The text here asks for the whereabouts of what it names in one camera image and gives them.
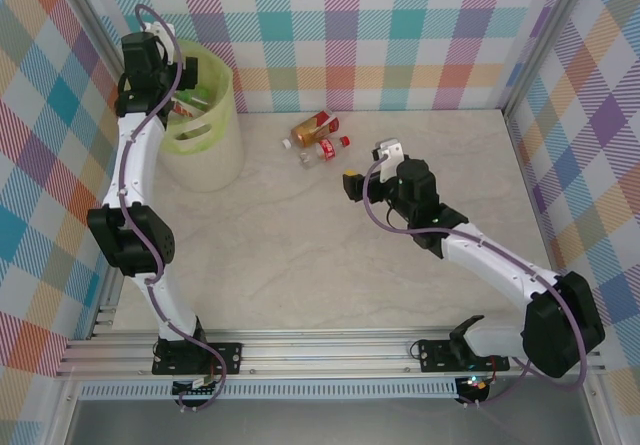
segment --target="orange bottle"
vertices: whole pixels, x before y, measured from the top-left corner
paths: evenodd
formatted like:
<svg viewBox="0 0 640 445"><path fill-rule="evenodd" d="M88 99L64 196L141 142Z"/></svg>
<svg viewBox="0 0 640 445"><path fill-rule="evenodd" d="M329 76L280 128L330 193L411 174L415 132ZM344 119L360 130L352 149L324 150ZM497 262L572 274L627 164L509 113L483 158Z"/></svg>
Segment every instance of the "orange bottle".
<svg viewBox="0 0 640 445"><path fill-rule="evenodd" d="M307 148L337 131L339 127L338 117L328 110L323 110L293 127L291 135L282 140L282 144L287 150L294 144L300 148Z"/></svg>

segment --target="small bottle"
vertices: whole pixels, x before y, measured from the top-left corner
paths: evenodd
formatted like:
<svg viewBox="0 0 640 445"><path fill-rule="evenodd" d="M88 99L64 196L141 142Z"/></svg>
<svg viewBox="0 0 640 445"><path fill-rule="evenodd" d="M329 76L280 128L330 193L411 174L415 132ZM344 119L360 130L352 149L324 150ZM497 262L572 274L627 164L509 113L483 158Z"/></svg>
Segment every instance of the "small bottle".
<svg viewBox="0 0 640 445"><path fill-rule="evenodd" d="M311 168L320 162L333 160L342 148L351 145L349 137L340 137L338 140L323 138L309 150L300 153L300 163L305 168Z"/></svg>
<svg viewBox="0 0 640 445"><path fill-rule="evenodd" d="M203 112L206 112L211 108L209 103L209 93L202 87L197 87L193 90L178 90L173 96L174 98L191 105Z"/></svg>
<svg viewBox="0 0 640 445"><path fill-rule="evenodd" d="M300 148L307 148L330 133L337 131L339 127L340 122L338 121L338 117L324 110L293 127L291 135L289 138L282 140L282 144L287 150L293 145Z"/></svg>

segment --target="colorful plaid pattern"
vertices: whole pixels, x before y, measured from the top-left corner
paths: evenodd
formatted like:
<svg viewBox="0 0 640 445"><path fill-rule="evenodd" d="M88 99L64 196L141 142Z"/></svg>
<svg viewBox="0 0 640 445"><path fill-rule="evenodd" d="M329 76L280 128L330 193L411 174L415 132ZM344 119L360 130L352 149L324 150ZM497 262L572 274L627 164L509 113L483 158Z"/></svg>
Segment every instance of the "colorful plaid pattern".
<svg viewBox="0 0 640 445"><path fill-rule="evenodd" d="M514 118L553 258L594 285L620 410L640 424L640 0L580 0Z"/></svg>
<svg viewBox="0 0 640 445"><path fill-rule="evenodd" d="M504 108L511 95L511 90L513 90L513 85L516 83L516 80L520 76L520 72L522 72L522 68L529 60L531 53L533 52L536 43L538 43L538 38L540 37L540 32L542 32L544 26L547 24L549 17L551 16L551 10L556 5L558 0L547 0L536 20L536 24L531 29L531 33L529 34L529 38L527 38L527 42L525 46L522 48L520 55L518 56L518 61L516 62L515 67L511 71L511 75L509 75L509 80L507 81L507 86L504 87L502 91L502 95L500 96L500 100L498 101L498 108Z"/></svg>
<svg viewBox="0 0 640 445"><path fill-rule="evenodd" d="M116 43L152 6L234 69L239 111L263 112L494 108L536 0L91 1Z"/></svg>
<svg viewBox="0 0 640 445"><path fill-rule="evenodd" d="M66 0L0 17L0 443L28 445L106 271L85 217L113 169L115 85Z"/></svg>

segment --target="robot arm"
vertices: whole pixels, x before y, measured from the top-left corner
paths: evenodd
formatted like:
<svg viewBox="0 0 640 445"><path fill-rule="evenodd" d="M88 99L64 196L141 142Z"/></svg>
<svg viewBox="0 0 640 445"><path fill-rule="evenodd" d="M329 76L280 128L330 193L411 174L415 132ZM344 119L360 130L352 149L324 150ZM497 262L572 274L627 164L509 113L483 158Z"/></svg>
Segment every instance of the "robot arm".
<svg viewBox="0 0 640 445"><path fill-rule="evenodd" d="M102 233L96 235L96 239L104 237L113 237L113 230L104 230L104 225L108 223L105 217L110 214L120 215L120 190L118 188L118 171L124 146L131 138L133 131L140 125L146 117L145 113L128 113L118 120L119 143L116 156L116 164L114 177L112 179L109 191L102 202L103 208L91 211L89 214L89 226L92 230L102 230ZM129 214L134 218L138 226L148 223L151 233L148 237L154 237L157 244L161 246L156 248L164 252L162 258L164 262L164 274L160 280L154 285L155 298L171 322L182 332L193 335L196 328L196 315L186 304L182 298L178 286L173 276L173 255L175 245L173 233L171 229L164 224L158 217L152 206L153 177L156 168L156 158L162 138L164 137L165 127L158 117L153 117L145 126L144 131L138 135L135 143L131 146L129 157L124 170L124 188L126 195L125 203L128 207ZM131 247L140 247L141 244L133 234L129 231L131 243L126 247L119 247L115 253L107 253L103 250L107 259L110 260L112 266L118 266L125 275L130 275L132 281L138 286L142 294L147 299L149 306L155 312L146 280L152 278L156 273L156 263L149 252L143 249L137 249L135 252ZM168 341L182 341L176 332L172 331L166 323L157 315L159 337Z"/></svg>
<svg viewBox="0 0 640 445"><path fill-rule="evenodd" d="M169 59L173 48L166 37L163 42L160 28L159 25L147 27L149 31L122 38L125 71L118 83L115 104L120 118L114 177L102 207L88 211L87 224L109 264L132 277L156 315L159 338L154 348L152 373L208 373L211 355L194 343L206 343L204 331L173 278L173 232L151 207L156 158L171 109L171 102L165 103L165 97L176 80L177 67L183 67L182 63L172 63ZM194 88L197 83L197 59L187 57L185 65L178 83L180 90ZM151 112L160 106L157 114L149 119ZM148 122L133 139L134 131L143 120ZM125 220L123 208L130 222ZM153 284L152 295L147 280L156 277L158 263L149 247L131 229L131 223L160 255L164 273ZM186 340L172 330L169 320L172 327L194 340Z"/></svg>
<svg viewBox="0 0 640 445"><path fill-rule="evenodd" d="M604 340L604 328L583 277L573 272L559 276L485 237L467 217L440 202L436 179L428 165L404 155L398 140L378 143L373 156L376 162L384 161L380 171L371 174L368 190L363 190L362 175L347 172L343 176L349 198L355 202L365 196L371 203L385 201L407 221L409 230L437 229L416 232L413 240L437 257L478 275L508 297L521 313L517 324L474 316L451 332L451 352L461 367L478 357L526 357L542 372L558 378L578 363L576 336L542 281L567 302L587 352Z"/></svg>

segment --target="red label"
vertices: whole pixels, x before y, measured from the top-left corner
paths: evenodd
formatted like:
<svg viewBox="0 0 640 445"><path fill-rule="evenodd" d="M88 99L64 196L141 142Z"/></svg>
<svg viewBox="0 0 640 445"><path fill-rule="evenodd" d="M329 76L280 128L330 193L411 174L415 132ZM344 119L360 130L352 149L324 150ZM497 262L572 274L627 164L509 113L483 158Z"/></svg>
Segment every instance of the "red label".
<svg viewBox="0 0 640 445"><path fill-rule="evenodd" d="M193 117L193 113L184 108L178 102L173 102L173 111L185 117Z"/></svg>
<svg viewBox="0 0 640 445"><path fill-rule="evenodd" d="M331 140L325 138L323 140L320 140L318 143L322 147L325 160L331 160L336 156L336 149L333 148L333 143L331 143Z"/></svg>
<svg viewBox="0 0 640 445"><path fill-rule="evenodd" d="M331 122L329 122L329 133L337 132L340 127L340 122L338 122L338 117L334 117Z"/></svg>
<svg viewBox="0 0 640 445"><path fill-rule="evenodd" d="M318 112L313 116L313 118L316 119L316 127L320 127L328 120L329 115L327 112Z"/></svg>

